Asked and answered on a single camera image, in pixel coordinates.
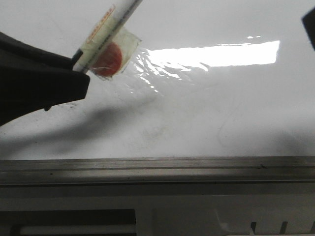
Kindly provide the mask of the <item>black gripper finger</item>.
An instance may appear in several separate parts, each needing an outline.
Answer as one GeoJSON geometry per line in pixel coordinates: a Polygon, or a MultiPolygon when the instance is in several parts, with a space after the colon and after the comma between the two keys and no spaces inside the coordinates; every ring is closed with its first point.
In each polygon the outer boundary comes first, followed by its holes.
{"type": "Polygon", "coordinates": [[[315,8],[313,7],[302,17],[302,23],[310,44],[315,49],[315,8]]]}
{"type": "Polygon", "coordinates": [[[0,123],[84,99],[88,75],[73,70],[82,56],[54,54],[0,34],[0,123]]]}

